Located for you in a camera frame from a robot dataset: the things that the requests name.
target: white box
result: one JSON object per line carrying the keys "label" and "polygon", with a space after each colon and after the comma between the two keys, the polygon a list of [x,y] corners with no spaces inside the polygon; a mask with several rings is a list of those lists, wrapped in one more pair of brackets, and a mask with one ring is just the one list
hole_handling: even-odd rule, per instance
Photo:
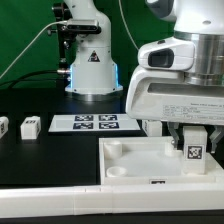
{"label": "white box", "polygon": [[27,117],[20,126],[20,129],[23,140],[37,139],[41,130],[40,117]]}
{"label": "white box", "polygon": [[205,173],[207,132],[203,126],[184,126],[183,172]]}
{"label": "white box", "polygon": [[142,120],[142,129],[148,137],[162,137],[163,124],[161,121]]}
{"label": "white box", "polygon": [[0,139],[8,131],[9,120],[7,117],[0,117]]}

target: label sticker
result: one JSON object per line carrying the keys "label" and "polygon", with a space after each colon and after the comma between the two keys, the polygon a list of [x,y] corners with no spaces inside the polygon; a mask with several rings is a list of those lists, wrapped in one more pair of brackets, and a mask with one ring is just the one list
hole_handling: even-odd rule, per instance
{"label": "label sticker", "polygon": [[88,62],[100,62],[100,59],[96,53],[96,51],[93,51],[93,53],[91,54],[91,56],[89,57]]}
{"label": "label sticker", "polygon": [[5,132],[5,125],[4,123],[1,124],[1,133],[3,134]]}
{"label": "label sticker", "polygon": [[99,115],[100,121],[117,121],[117,115]]}
{"label": "label sticker", "polygon": [[152,180],[151,184],[165,184],[166,181],[165,180]]}
{"label": "label sticker", "polygon": [[75,123],[73,129],[93,129],[93,123]]}
{"label": "label sticker", "polygon": [[118,122],[101,122],[100,129],[119,129],[119,124]]}
{"label": "label sticker", "polygon": [[188,146],[188,159],[202,159],[202,146]]}
{"label": "label sticker", "polygon": [[36,121],[34,121],[34,120],[28,120],[28,121],[26,121],[26,124],[35,124],[36,123]]}
{"label": "label sticker", "polygon": [[93,121],[93,115],[75,116],[75,121]]}

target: white platform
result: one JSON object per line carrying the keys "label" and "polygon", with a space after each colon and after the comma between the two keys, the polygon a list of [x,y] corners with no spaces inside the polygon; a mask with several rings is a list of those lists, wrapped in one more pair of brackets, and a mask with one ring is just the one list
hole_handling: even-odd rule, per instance
{"label": "white platform", "polygon": [[55,115],[49,132],[140,130],[135,119],[126,114]]}

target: cable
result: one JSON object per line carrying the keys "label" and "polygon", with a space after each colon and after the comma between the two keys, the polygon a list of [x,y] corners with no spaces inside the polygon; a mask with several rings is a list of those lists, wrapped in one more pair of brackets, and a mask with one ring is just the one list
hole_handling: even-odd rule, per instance
{"label": "cable", "polygon": [[135,47],[136,50],[138,51],[138,50],[139,50],[139,49],[138,49],[138,46],[136,45],[134,39],[132,38],[132,35],[131,35],[131,33],[130,33],[129,29],[128,29],[128,25],[127,25],[126,20],[125,20],[125,18],[124,18],[124,12],[123,12],[123,9],[122,9],[121,0],[118,0],[118,2],[119,2],[119,6],[120,6],[121,17],[122,17],[124,26],[125,26],[125,28],[126,28],[126,31],[127,31],[127,33],[128,33],[128,36],[129,36],[131,42],[133,43],[134,47]]}
{"label": "cable", "polygon": [[[19,82],[45,82],[45,81],[64,81],[65,79],[24,79],[24,80],[20,80]],[[11,80],[11,81],[6,81],[6,82],[2,82],[0,84],[1,86],[7,85],[9,83],[13,83],[16,82],[18,80]]]}
{"label": "cable", "polygon": [[39,36],[50,26],[57,25],[57,24],[66,24],[67,21],[61,21],[61,22],[54,22],[50,23],[47,26],[45,26],[38,34],[37,36],[30,42],[30,44],[27,45],[27,47],[16,57],[16,59],[9,65],[9,67],[2,73],[0,76],[0,80],[3,76],[12,68],[12,66],[23,56],[23,54],[33,45],[33,43],[39,38]]}
{"label": "cable", "polygon": [[31,72],[28,73],[26,75],[23,75],[21,77],[19,77],[17,80],[15,80],[15,82],[11,83],[8,86],[8,89],[12,89],[18,82],[22,81],[23,79],[29,78],[31,76],[36,76],[36,75],[45,75],[45,74],[57,74],[56,70],[46,70],[46,71],[37,71],[37,72]]}

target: white plastic tray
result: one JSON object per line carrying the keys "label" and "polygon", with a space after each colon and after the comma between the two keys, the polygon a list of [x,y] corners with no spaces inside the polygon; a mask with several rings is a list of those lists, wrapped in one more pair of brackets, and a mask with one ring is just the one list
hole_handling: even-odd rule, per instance
{"label": "white plastic tray", "polygon": [[101,138],[102,185],[224,182],[224,171],[206,154],[205,175],[185,174],[183,152],[172,137]]}

